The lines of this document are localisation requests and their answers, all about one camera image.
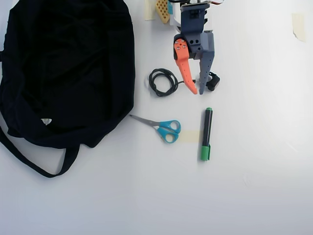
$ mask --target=beige tape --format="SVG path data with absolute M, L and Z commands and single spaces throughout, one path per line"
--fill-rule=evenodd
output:
M 145 0 L 145 21 L 151 21 L 155 19 L 156 13 L 156 1 Z
M 292 14 L 292 27 L 293 34 L 297 39 L 302 42 L 306 42 L 304 14 L 293 13 Z
M 203 131 L 197 130 L 184 130 L 179 134 L 177 142 L 180 143 L 199 143 L 202 141 Z

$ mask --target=yellow perforated part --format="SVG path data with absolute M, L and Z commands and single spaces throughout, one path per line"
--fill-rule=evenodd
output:
M 170 14 L 168 14 L 168 8 L 167 8 L 167 0 L 157 0 L 156 12 L 160 16 L 164 24 L 170 20 Z

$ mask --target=scissors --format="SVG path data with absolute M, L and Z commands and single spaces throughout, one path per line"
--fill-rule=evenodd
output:
M 180 122 L 177 120 L 156 122 L 156 121 L 147 120 L 141 117 L 137 117 L 135 115 L 130 115 L 130 116 L 142 123 L 145 123 L 155 128 L 156 131 L 158 131 L 158 133 L 161 135 L 162 139 L 164 139 L 164 141 L 167 143 L 174 143 L 179 137 L 179 133 L 181 131 L 181 125 L 180 125 Z M 171 126 L 172 124 L 176 124 L 177 129 L 174 129 Z M 172 141 L 168 140 L 169 136 L 173 137 Z

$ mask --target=cable plug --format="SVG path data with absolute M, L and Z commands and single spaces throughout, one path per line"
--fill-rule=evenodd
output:
M 210 91 L 213 92 L 215 88 L 217 88 L 217 86 L 219 85 L 221 79 L 213 72 L 210 72 L 210 76 L 212 77 L 212 79 L 211 81 L 206 83 L 206 86 Z

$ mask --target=green marker cap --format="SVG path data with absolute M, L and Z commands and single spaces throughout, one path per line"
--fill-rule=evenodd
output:
M 201 160 L 202 161 L 210 160 L 210 151 L 211 151 L 211 146 L 210 145 L 201 147 Z

